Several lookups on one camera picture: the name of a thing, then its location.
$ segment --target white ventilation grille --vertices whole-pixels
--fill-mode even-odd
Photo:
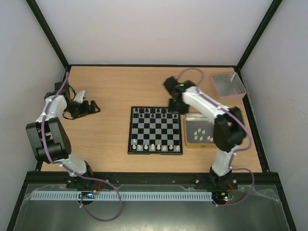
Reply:
[[[211,192],[120,192],[122,201],[212,201]],[[84,200],[117,201],[115,192],[100,192]],[[31,200],[36,201],[75,201],[81,198],[80,192],[35,191]]]

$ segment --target wooden table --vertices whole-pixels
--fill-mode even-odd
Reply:
[[[88,100],[95,100],[101,112],[76,120],[62,120],[71,141],[72,149],[87,161],[93,171],[101,172],[208,172],[216,149],[187,148],[183,155],[133,155],[127,154],[131,106],[167,106],[170,98],[163,87],[166,78],[176,76],[182,67],[103,67],[73,66],[69,83],[76,90],[87,90]],[[206,79],[200,88],[214,97],[209,84],[212,74],[233,72],[233,68],[201,68]],[[181,81],[199,80],[196,71],[187,72]],[[245,125],[249,128],[242,100],[220,101],[222,104],[241,109]],[[248,145],[248,138],[242,147]],[[256,148],[240,152],[233,167],[247,167],[261,172]],[[43,164],[42,171],[61,171],[55,165]]]

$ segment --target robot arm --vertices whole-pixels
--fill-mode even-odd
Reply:
[[[95,101],[86,101],[87,91],[78,92],[73,100],[70,99],[68,84],[66,84],[60,94],[52,101],[63,82],[55,83],[55,91],[49,92],[45,96],[45,107],[39,118],[31,124],[27,124],[26,132],[34,153],[38,161],[50,163],[46,156],[42,141],[41,123],[43,116],[45,118],[45,138],[48,152],[55,164],[63,167],[67,166],[72,172],[71,177],[75,177],[74,173],[80,175],[92,175],[92,171],[87,162],[79,159],[71,148],[69,138],[60,122],[65,112],[71,114],[72,119],[80,118],[89,114],[100,112]],[[51,102],[48,113],[45,113],[48,103]]]
[[[218,151],[210,173],[213,176],[212,182],[216,185],[219,184],[221,178],[231,171],[236,149],[246,137],[245,131],[226,112],[231,113],[244,123],[241,110],[237,107],[229,108],[216,102],[189,80],[179,83],[174,77],[170,77],[165,81],[164,86],[172,96],[172,99],[169,100],[171,111],[185,114],[191,105],[214,124],[213,139]]]

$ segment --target gray wall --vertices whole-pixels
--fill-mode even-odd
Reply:
[[[36,164],[26,124],[38,118],[45,93],[63,74],[26,1],[0,1],[0,230],[6,230],[26,172]]]
[[[284,0],[242,74],[271,171],[298,230],[308,214],[308,1]]]
[[[37,0],[70,64],[236,65],[272,0]]]

